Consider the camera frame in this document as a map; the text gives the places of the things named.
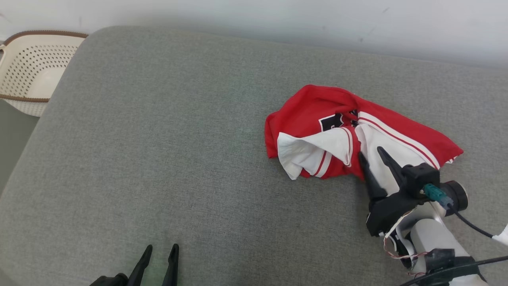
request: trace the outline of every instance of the white wall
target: white wall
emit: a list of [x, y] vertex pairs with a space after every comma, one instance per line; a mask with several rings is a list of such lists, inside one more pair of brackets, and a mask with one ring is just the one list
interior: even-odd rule
[[171, 24], [220, 34], [482, 66], [508, 63], [507, 0], [0, 0], [0, 40]]

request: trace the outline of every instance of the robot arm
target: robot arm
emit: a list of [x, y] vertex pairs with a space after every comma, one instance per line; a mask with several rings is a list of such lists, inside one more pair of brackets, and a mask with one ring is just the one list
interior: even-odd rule
[[[143, 279], [143, 274], [145, 272], [146, 267], [150, 263], [150, 258], [152, 256], [152, 245], [148, 245], [146, 247], [145, 252], [139, 259], [139, 262], [134, 267], [131, 275], [127, 278], [127, 276], [123, 273], [118, 273], [115, 277], [106, 277], [101, 276], [97, 280], [95, 280], [90, 286], [140, 286], [141, 280]], [[180, 253], [180, 247], [178, 244], [173, 244], [173, 248], [171, 248], [171, 252], [168, 257], [168, 269], [166, 271], [166, 275], [164, 276], [164, 280], [162, 282], [162, 286], [176, 286], [178, 283], [178, 255]]]
[[[377, 151], [390, 169], [399, 191], [388, 195], [380, 187], [369, 169], [366, 158], [360, 153], [369, 195], [367, 229], [372, 236], [383, 237], [387, 253], [401, 260], [418, 285], [486, 286], [475, 260], [457, 242], [446, 228], [442, 218], [454, 214], [426, 195], [428, 184], [439, 186], [451, 199], [457, 211], [467, 208], [467, 195], [462, 186], [450, 181], [440, 182], [439, 170], [426, 163], [400, 167], [382, 148]], [[387, 250], [394, 246], [395, 253]]]

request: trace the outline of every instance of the white stripe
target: white stripe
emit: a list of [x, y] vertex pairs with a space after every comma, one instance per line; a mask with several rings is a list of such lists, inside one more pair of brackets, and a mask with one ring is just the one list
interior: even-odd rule
[[319, 172], [315, 175], [316, 177], [321, 178], [326, 173], [328, 167], [330, 166], [331, 160], [332, 154], [330, 152], [326, 152], [325, 159], [323, 160], [323, 165], [321, 165], [321, 169], [319, 169]]
[[[425, 153], [425, 155], [427, 155], [430, 160], [432, 162], [428, 162], [428, 159], [425, 155], [422, 154], [422, 152], [420, 152], [418, 149], [414, 148], [413, 146], [411, 145], [408, 145], [408, 144], [405, 144], [404, 142], [402, 141], [399, 141], [401, 144], [404, 144], [406, 147], [410, 148], [411, 150], [415, 151], [417, 154], [422, 154], [421, 157], [422, 159], [424, 159], [427, 163], [432, 163], [434, 165], [436, 165], [438, 168], [440, 168], [441, 166], [439, 165], [439, 162], [437, 161], [436, 157], [434, 156], [434, 154], [432, 154], [432, 152], [429, 151], [429, 149], [427, 149], [427, 147], [425, 147], [423, 144], [421, 144], [420, 142], [414, 140], [414, 139], [411, 139], [409, 137], [407, 137], [406, 135], [400, 133], [400, 132], [397, 132], [395, 129], [391, 128], [390, 126], [386, 125], [385, 123], [383, 123], [383, 121], [379, 120], [377, 117], [371, 115], [371, 114], [368, 114], [364, 111], [360, 111], [358, 113], [358, 117], [361, 118], [366, 118], [366, 119], [369, 119], [373, 122], [376, 122], [376, 124], [378, 124], [379, 126], [381, 126], [383, 129], [385, 129], [388, 133], [392, 134], [393, 136], [395, 136], [396, 138], [400, 139], [400, 140], [404, 140], [410, 144], [412, 144], [413, 146], [415, 146], [416, 148], [420, 149], [423, 153]], [[364, 121], [364, 120], [358, 120], [358, 122], [361, 122], [363, 124], [368, 124], [369, 126], [372, 126], [373, 128], [375, 128], [376, 130], [378, 130], [379, 132], [382, 132], [383, 134], [387, 135], [388, 137], [390, 138], [393, 138], [392, 136], [389, 136], [388, 134], [386, 134], [386, 132], [384, 132], [383, 130], [379, 129], [377, 126], [375, 126], [374, 124], [371, 124], [370, 122], [368, 121]]]

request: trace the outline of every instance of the laundry basket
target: laundry basket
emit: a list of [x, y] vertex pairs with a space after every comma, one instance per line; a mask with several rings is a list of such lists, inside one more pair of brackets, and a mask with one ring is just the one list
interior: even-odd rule
[[20, 111], [41, 116], [86, 34], [28, 31], [8, 38], [0, 49], [0, 98]]

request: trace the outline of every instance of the wire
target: wire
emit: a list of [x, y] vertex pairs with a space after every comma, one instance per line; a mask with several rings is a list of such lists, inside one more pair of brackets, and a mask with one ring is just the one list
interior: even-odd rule
[[411, 272], [408, 272], [407, 273], [408, 276], [413, 276], [413, 279], [415, 279], [416, 277], [420, 276], [420, 275], [425, 275], [425, 272], [418, 272], [418, 273], [411, 273]]
[[452, 204], [448, 204], [448, 207], [450, 208], [450, 210], [452, 210], [452, 212], [458, 217], [460, 218], [460, 220], [462, 220], [465, 224], [467, 224], [469, 227], [471, 227], [472, 229], [474, 229], [475, 231], [483, 234], [484, 236], [487, 236], [489, 238], [492, 238], [492, 234], [482, 230], [481, 228], [477, 227], [476, 225], [472, 224], [471, 222], [469, 222], [469, 220], [465, 219], [465, 217], [463, 217], [461, 214], [459, 214], [458, 211], [456, 211], [454, 208], [453, 208], [453, 205]]
[[388, 236], [388, 237], [392, 240], [392, 243], [393, 243], [393, 248], [394, 248], [393, 250], [394, 250], [394, 251], [397, 251], [397, 244], [395, 243], [395, 239], [393, 239], [393, 237], [392, 237], [392, 236]]
[[388, 255], [393, 258], [393, 259], [405, 259], [405, 258], [413, 258], [413, 257], [416, 257], [416, 256], [419, 256], [421, 255], [420, 254], [413, 254], [413, 255], [395, 255], [393, 253], [391, 253], [387, 248], [386, 248], [386, 242], [388, 240], [388, 238], [392, 238], [391, 237], [391, 234], [392, 232], [395, 230], [395, 228], [397, 228], [397, 226], [401, 223], [401, 221], [406, 217], [408, 216], [411, 212], [413, 212], [415, 209], [412, 209], [408, 212], [406, 212], [403, 216], [401, 216], [396, 222], [395, 224], [393, 224], [392, 228], [385, 234], [385, 238], [383, 238], [383, 249], [385, 250], [386, 253], [388, 253]]
[[508, 260], [508, 255], [507, 256], [497, 257], [497, 258], [491, 258], [491, 259], [476, 261], [476, 262], [471, 262], [471, 263], [463, 264], [463, 265], [459, 265], [459, 266], [454, 266], [454, 267], [450, 267], [450, 268], [446, 268], [446, 269], [443, 269], [443, 270], [436, 271], [436, 272], [434, 272], [432, 274], [427, 274], [427, 275], [424, 275], [424, 276], [420, 276], [420, 277], [415, 278], [413, 280], [410, 280], [410, 281], [408, 281], [406, 283], [403, 283], [400, 286], [410, 286], [410, 285], [413, 285], [415, 283], [418, 283], [418, 282], [421, 282], [421, 281], [428, 280], [428, 279], [431, 279], [433, 277], [439, 276], [439, 275], [441, 275], [441, 274], [443, 274], [445, 272], [450, 272], [450, 271], [458, 270], [458, 269], [461, 269], [461, 268], [466, 268], [466, 267], [471, 267], [471, 266], [479, 266], [479, 265], [484, 265], [484, 264], [501, 262], [501, 261], [505, 261], [505, 260]]

